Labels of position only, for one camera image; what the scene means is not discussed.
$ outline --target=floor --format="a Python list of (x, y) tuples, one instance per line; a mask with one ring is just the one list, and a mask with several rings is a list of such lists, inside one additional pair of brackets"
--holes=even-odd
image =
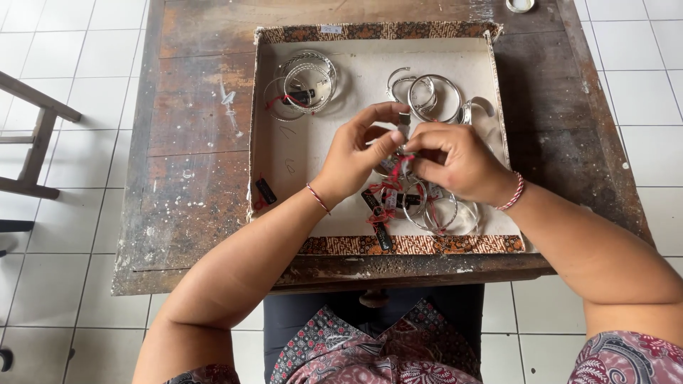
[[(683, 2), (575, 1), (657, 247), (683, 273)], [(40, 182), (57, 201), (0, 193), (0, 217), (37, 222), (0, 236), (0, 338), (16, 355), (2, 383), (129, 383), (165, 299), (109, 295), (145, 3), (0, 0), (0, 70), (85, 116), (58, 122), (48, 150)], [(0, 134), (29, 135), (36, 114), (0, 94)], [(15, 178), (26, 150), (3, 146), (0, 176)], [(262, 328), (259, 307), (234, 330), (245, 384), (262, 383)], [(487, 384), (565, 383), (584, 343), (581, 300), (557, 276), (487, 284), (484, 333)]]

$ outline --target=patterned shirt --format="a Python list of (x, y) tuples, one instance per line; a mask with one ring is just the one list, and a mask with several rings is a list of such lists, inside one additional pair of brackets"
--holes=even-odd
[[(425, 300), (374, 339), (327, 307), (284, 347), (270, 384), (482, 384), (465, 339)], [(683, 349), (627, 331), (586, 342), (568, 384), (682, 384)], [(166, 384), (239, 384), (232, 367), (213, 364)]]

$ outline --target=worn wooden table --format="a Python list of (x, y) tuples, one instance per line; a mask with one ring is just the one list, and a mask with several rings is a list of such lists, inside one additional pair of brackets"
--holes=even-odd
[[(151, 0), (113, 293), (169, 292), (245, 223), (256, 27), (479, 19), (504, 24), (494, 48), (512, 167), (652, 244), (571, 0), (537, 0), (526, 14), (510, 12), (503, 0)], [(236, 91), (234, 115), (225, 114), (216, 95), (220, 81)], [(222, 166), (209, 173), (204, 165), (215, 161)], [(183, 176), (186, 169), (193, 177)], [(371, 278), (319, 277), (319, 271), (370, 272)], [(305, 256), (294, 259), (273, 290), (464, 284), (551, 273), (538, 254)]]

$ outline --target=cardboard box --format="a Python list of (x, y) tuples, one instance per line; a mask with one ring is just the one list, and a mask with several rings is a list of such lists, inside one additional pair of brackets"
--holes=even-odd
[[(256, 69), (251, 121), (251, 160), (248, 220), (257, 219), (288, 197), (305, 188), (320, 171), (337, 128), (360, 109), (388, 100), (387, 78), (396, 69), (411, 67), (398, 76), (440, 74), (454, 82), (462, 102), (484, 97), (494, 106), (489, 118), (473, 110), (473, 126), (496, 157), (510, 168), (492, 43), (501, 26), (483, 21), (425, 23), (366, 23), (343, 25), (301, 25), (259, 28), (255, 31)], [(335, 65), (337, 87), (328, 106), (315, 115), (294, 122), (274, 119), (266, 111), (264, 88), (273, 80), (277, 66), (297, 51), (312, 49), (325, 54)], [(451, 115), (454, 94), (439, 94), (441, 114)], [(411, 132), (420, 122), (412, 118)], [(254, 182), (265, 179), (277, 201), (263, 204), (264, 197)], [(373, 173), (365, 186), (377, 183)], [(359, 193), (339, 204), (331, 216), (313, 229), (301, 254), (357, 256), (378, 253), (512, 253), (523, 252), (525, 244), (517, 226), (507, 215), (479, 205), (479, 233), (476, 236), (441, 238), (408, 221), (389, 221), (389, 248), (383, 247), (366, 223), (371, 210)]]

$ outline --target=bracelet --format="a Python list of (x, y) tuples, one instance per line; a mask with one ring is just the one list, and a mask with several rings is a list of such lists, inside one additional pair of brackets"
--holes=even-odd
[(332, 216), (332, 214), (330, 213), (330, 210), (327, 209), (327, 207), (325, 206), (325, 203), (322, 202), (322, 199), (320, 199), (320, 197), (318, 197), (318, 194), (313, 190), (313, 188), (311, 188), (311, 185), (306, 183), (306, 187), (308, 187), (308, 189), (311, 191), (311, 193), (313, 193), (313, 197), (315, 197), (316, 200), (320, 203), (320, 205), (322, 206), (322, 209), (325, 209), (325, 212), (327, 212), (328, 215)]
[(497, 206), (497, 210), (506, 210), (509, 207), (512, 206), (512, 204), (515, 204), (517, 200), (519, 200), (520, 195), (522, 195), (522, 191), (524, 190), (524, 178), (522, 177), (522, 174), (519, 172), (515, 172), (517, 175), (517, 179), (519, 179), (519, 185), (517, 185), (517, 191), (515, 191), (514, 196), (512, 196), (512, 199), (510, 199), (510, 202), (507, 203), (504, 206)]

